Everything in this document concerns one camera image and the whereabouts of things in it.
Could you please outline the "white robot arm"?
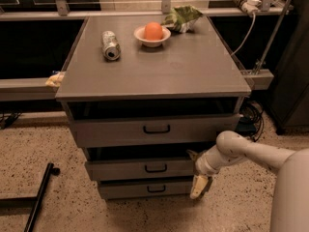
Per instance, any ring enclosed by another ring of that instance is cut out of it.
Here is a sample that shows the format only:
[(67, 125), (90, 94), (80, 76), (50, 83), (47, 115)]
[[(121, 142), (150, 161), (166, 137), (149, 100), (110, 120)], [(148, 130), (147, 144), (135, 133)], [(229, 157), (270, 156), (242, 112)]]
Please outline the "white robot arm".
[(192, 199), (201, 195), (221, 168), (251, 160), (276, 175), (270, 232), (309, 232), (309, 149), (269, 146), (225, 130), (208, 150), (188, 154), (194, 165)]

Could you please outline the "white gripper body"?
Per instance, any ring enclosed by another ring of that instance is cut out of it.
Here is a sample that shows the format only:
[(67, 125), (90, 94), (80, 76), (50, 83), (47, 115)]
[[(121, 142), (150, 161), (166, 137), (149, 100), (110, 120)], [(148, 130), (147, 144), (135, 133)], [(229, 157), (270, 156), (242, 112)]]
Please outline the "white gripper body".
[(199, 175), (213, 176), (219, 172), (218, 164), (218, 152), (216, 150), (203, 151), (200, 153), (194, 161), (195, 169)]

